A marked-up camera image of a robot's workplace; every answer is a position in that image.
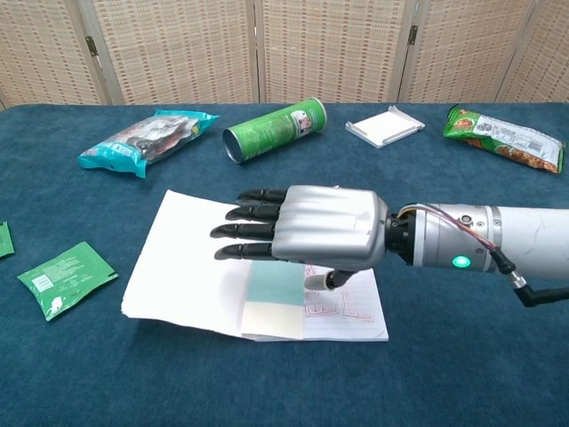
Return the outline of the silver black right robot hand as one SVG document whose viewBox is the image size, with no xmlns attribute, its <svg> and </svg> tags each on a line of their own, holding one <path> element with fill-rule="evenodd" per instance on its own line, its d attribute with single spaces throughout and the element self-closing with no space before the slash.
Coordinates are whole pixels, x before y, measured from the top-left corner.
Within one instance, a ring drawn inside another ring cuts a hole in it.
<svg viewBox="0 0 569 427">
<path fill-rule="evenodd" d="M 389 208 L 370 190 L 314 185 L 241 193 L 211 238 L 233 238 L 215 259 L 294 262 L 325 267 L 306 280 L 332 291 L 376 266 L 387 250 Z"/>
</svg>

